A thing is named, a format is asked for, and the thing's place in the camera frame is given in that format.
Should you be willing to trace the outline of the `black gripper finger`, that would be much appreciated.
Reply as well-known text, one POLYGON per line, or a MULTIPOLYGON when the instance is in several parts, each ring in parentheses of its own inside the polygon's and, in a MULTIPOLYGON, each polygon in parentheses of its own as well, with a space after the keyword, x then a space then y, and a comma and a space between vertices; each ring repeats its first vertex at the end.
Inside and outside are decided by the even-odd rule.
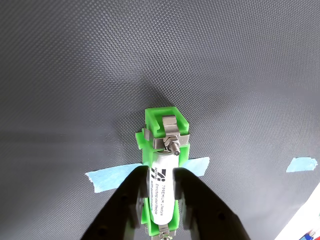
POLYGON ((239 217, 196 175, 173 170, 174 197, 181 201, 182 224, 192 240, 249 240, 239 217))
POLYGON ((148 197, 148 167, 135 168, 114 192, 82 236, 83 240, 132 240, 141 226, 148 197))

